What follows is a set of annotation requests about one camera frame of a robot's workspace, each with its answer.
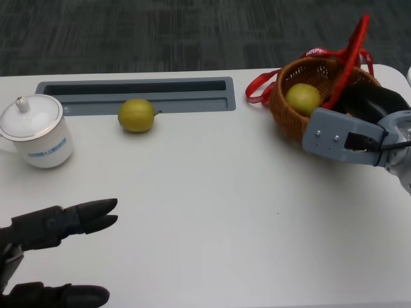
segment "white mug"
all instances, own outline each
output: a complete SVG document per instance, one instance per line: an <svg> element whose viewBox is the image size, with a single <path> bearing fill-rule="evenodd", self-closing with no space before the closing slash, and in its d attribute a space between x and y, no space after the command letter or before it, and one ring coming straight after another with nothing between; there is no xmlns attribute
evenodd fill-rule
<svg viewBox="0 0 411 308"><path fill-rule="evenodd" d="M0 118L0 124L4 124L0 128L2 137L12 141L21 157L33 166L51 168L65 162L73 152L73 138L62 116L60 102L51 96L37 94L18 98L14 104Z"/></svg>

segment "wicker basket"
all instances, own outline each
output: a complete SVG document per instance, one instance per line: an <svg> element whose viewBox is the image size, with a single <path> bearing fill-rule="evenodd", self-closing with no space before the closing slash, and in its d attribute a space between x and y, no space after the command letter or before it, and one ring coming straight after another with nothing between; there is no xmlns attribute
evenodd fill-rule
<svg viewBox="0 0 411 308"><path fill-rule="evenodd" d="M342 65L329 58L303 58L287 65L277 77L271 93L270 109L277 125L287 136L301 143L302 136L309 122L294 111L285 100L286 93L297 83L307 83L316 87L321 94L322 102L333 92L333 84L338 79ZM380 86L378 81L359 67L354 67L348 84L371 82Z"/></svg>

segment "fruit in basket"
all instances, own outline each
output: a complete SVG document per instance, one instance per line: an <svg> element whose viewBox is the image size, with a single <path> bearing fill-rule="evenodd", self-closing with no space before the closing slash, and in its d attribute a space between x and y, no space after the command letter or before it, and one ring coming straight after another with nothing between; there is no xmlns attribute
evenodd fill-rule
<svg viewBox="0 0 411 308"><path fill-rule="evenodd" d="M309 117L311 113L321 106L320 91L312 85L297 83L288 90L285 97L287 103L302 116Z"/></svg>
<svg viewBox="0 0 411 308"><path fill-rule="evenodd" d="M154 116L158 113L154 112L154 107L149 101L130 99L118 110L118 121L125 130L145 132L153 126Z"/></svg>

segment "gray carpet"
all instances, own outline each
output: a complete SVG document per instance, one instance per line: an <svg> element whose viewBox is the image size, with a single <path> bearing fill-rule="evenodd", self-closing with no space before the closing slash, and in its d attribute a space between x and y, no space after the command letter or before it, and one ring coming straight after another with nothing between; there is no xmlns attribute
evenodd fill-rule
<svg viewBox="0 0 411 308"><path fill-rule="evenodd" d="M281 67L365 12L365 47L405 73L411 0L0 0L0 75Z"/></svg>

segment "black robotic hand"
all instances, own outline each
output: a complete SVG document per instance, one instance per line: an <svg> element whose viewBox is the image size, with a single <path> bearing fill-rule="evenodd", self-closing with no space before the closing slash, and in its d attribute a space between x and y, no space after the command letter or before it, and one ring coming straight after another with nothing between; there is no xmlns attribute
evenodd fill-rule
<svg viewBox="0 0 411 308"><path fill-rule="evenodd" d="M97 308L110 293L98 286L44 287L41 282L16 285L3 295L9 279L19 267L24 252L51 248L73 234L90 234L108 228L117 216L107 215L117 199L92 201L63 209L50 207L12 218L12 225L0 228L1 308Z"/></svg>

